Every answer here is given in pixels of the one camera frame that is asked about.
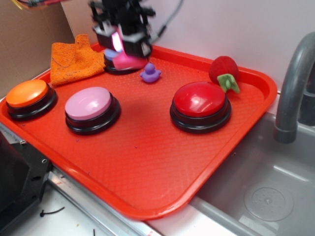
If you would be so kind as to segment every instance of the wire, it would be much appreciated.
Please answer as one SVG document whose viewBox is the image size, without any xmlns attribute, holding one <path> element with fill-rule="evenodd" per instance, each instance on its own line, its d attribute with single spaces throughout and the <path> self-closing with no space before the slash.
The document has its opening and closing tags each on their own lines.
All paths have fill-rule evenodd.
<svg viewBox="0 0 315 236">
<path fill-rule="evenodd" d="M 174 18 L 174 16 L 177 14 L 177 12 L 179 11 L 179 9 L 181 8 L 181 6 L 183 5 L 184 0 L 180 0 L 180 2 L 177 5 L 177 8 L 174 10 L 174 12 L 172 13 L 172 15 L 170 15 L 170 17 L 167 19 L 167 21 L 165 22 L 164 26 L 167 26 L 170 21 Z"/>
<path fill-rule="evenodd" d="M 46 0 L 12 0 L 12 2 L 21 10 L 41 10 L 46 7 Z"/>
<path fill-rule="evenodd" d="M 154 36 L 151 37 L 150 39 L 150 43 L 154 43 L 158 38 L 160 38 L 162 36 L 162 34 L 164 33 L 164 31 L 167 28 L 167 25 L 171 22 L 171 20 L 175 17 L 175 15 L 178 13 L 178 11 L 180 10 L 181 6 L 183 5 L 184 0 L 180 0 L 176 9 L 173 11 L 173 13 L 168 17 L 167 21 L 164 23 L 164 25 L 161 27 L 161 29 L 158 31 L 158 33 Z"/>
<path fill-rule="evenodd" d="M 60 208 L 59 210 L 53 211 L 53 212 L 44 212 L 44 210 L 41 211 L 41 213 L 39 214 L 40 217 L 44 217 L 44 215 L 48 215 L 48 214 L 55 214 L 59 211 L 62 211 L 64 209 L 64 207 Z"/>
</svg>

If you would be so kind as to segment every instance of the sink drain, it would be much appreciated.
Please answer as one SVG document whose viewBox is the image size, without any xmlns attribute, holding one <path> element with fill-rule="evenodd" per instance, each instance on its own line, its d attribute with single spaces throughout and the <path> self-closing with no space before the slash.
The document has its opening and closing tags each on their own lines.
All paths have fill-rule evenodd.
<svg viewBox="0 0 315 236">
<path fill-rule="evenodd" d="M 293 198 L 284 188 L 271 182 L 260 182 L 245 193 L 245 206 L 255 217 L 265 221 L 286 218 L 293 210 Z"/>
</svg>

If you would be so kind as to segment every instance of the tray rim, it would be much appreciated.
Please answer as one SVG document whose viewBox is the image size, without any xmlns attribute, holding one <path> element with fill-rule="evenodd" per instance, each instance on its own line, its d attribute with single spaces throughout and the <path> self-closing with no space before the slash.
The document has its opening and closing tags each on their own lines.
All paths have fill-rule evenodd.
<svg viewBox="0 0 315 236">
<path fill-rule="evenodd" d="M 91 45 L 91 47 L 95 51 L 104 50 L 104 48 L 99 46 L 98 43 Z M 199 56 L 193 56 L 190 54 L 174 51 L 174 50 L 159 47 L 159 46 L 154 46 L 152 57 L 169 61 L 172 63 L 180 64 L 180 65 L 194 68 L 196 70 L 201 70 L 201 71 L 208 71 L 210 64 L 213 62 L 212 59 L 206 59 Z M 232 136 L 229 143 L 232 143 L 233 145 L 230 146 L 230 149 L 223 148 L 216 155 L 216 156 L 218 155 L 224 156 L 225 158 L 229 155 L 230 150 L 234 149 L 237 146 L 239 141 L 242 140 L 242 138 L 250 131 L 250 129 L 256 124 L 256 122 L 263 116 L 263 114 L 266 112 L 266 110 L 275 100 L 278 93 L 278 89 L 275 82 L 266 74 L 263 74 L 259 71 L 247 69 L 244 67 L 239 67 L 239 70 L 243 74 L 255 75 L 256 77 L 261 79 L 259 82 L 253 81 L 253 80 L 251 81 L 251 80 L 248 80 L 245 76 L 240 81 L 246 84 L 251 84 L 255 87 L 257 87 L 257 84 L 259 84 L 260 88 L 258 89 L 262 91 L 264 95 L 264 101 L 257 108 L 257 110 L 253 112 L 251 116 L 249 116 L 248 121 L 243 126 L 241 126 L 240 129 Z M 46 72 L 40 74 L 34 79 L 42 79 L 49 83 L 50 70 L 47 70 Z M 191 194 L 191 191 L 186 191 L 185 193 L 183 193 L 183 195 L 181 195 L 179 199 L 175 200 L 173 203 L 170 203 L 160 208 L 155 208 L 155 209 L 150 209 L 150 210 L 133 208 L 129 203 L 125 202 L 124 200 L 116 198 L 115 195 L 110 190 L 106 188 L 101 188 L 100 184 L 98 184 L 96 180 L 89 178 L 89 176 L 86 173 L 80 170 L 79 171 L 76 170 L 74 164 L 64 159 L 59 153 L 49 148 L 47 145 L 42 143 L 40 140 L 38 140 L 31 134 L 25 132 L 21 127 L 17 126 L 13 120 L 3 116 L 2 112 L 4 111 L 4 109 L 5 109 L 5 99 L 3 99 L 0 103 L 0 110 L 1 110 L 0 122 L 2 124 L 4 124 L 7 128 L 9 128 L 13 133 L 20 136 L 22 139 L 32 144 L 34 147 L 36 147 L 40 152 L 45 154 L 47 157 L 54 156 L 53 159 L 55 160 L 57 164 L 54 163 L 54 161 L 53 163 L 57 168 L 60 168 L 61 170 L 63 170 L 67 175 L 74 178 L 81 185 L 83 185 L 84 187 L 92 191 L 95 195 L 100 197 L 103 201 L 106 201 L 109 205 L 111 205 L 117 211 L 120 211 L 122 214 L 128 217 L 131 217 L 133 219 L 137 219 L 137 220 L 158 219 L 174 212 L 175 210 L 179 210 L 183 208 L 184 206 L 186 206 L 186 204 L 193 198 L 194 194 L 198 191 L 198 189 L 202 186 L 202 184 L 211 176 L 211 174 L 215 171 L 215 169 L 225 159 L 225 158 L 222 158 L 218 160 L 217 158 L 214 158 L 211 162 L 208 163 L 207 166 L 205 166 L 204 170 L 200 173 L 198 178 L 196 178 L 193 184 L 188 188 L 190 190 L 193 190 L 192 192 L 194 194 Z M 209 169 L 209 167 L 213 165 L 215 165 L 216 168 L 213 169 L 212 167 L 211 168 L 212 170 L 210 172 L 207 172 L 206 170 Z"/>
</svg>

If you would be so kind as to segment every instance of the gray faucet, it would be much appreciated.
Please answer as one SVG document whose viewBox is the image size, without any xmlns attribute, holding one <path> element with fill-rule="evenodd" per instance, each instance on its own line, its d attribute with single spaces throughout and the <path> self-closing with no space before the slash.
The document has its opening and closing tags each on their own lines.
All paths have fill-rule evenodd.
<svg viewBox="0 0 315 236">
<path fill-rule="evenodd" d="M 274 138 L 284 144 L 296 138 L 297 121 L 315 125 L 315 32 L 296 48 L 281 90 Z"/>
</svg>

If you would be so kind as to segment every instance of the black button base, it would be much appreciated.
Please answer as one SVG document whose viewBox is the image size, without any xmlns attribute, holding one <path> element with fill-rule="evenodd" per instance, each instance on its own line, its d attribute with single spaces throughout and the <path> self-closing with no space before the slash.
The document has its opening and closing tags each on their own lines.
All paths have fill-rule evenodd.
<svg viewBox="0 0 315 236">
<path fill-rule="evenodd" d="M 199 118 L 186 116 L 176 109 L 174 101 L 170 108 L 170 115 L 177 128 L 188 133 L 204 134 L 223 127 L 230 120 L 231 111 L 231 103 L 225 96 L 223 107 L 213 115 Z"/>
<path fill-rule="evenodd" d="M 46 94 L 37 102 L 34 102 L 31 105 L 25 107 L 11 107 L 8 103 L 6 103 L 8 107 L 8 113 L 14 120 L 29 120 L 37 118 L 46 112 L 50 111 L 55 104 L 57 103 L 58 96 L 56 91 L 47 85 L 48 91 Z"/>
<path fill-rule="evenodd" d="M 75 120 L 65 113 L 65 122 L 70 130 L 80 135 L 96 134 L 112 126 L 121 114 L 118 100 L 110 94 L 112 102 L 108 109 L 101 115 L 87 120 Z"/>
</svg>

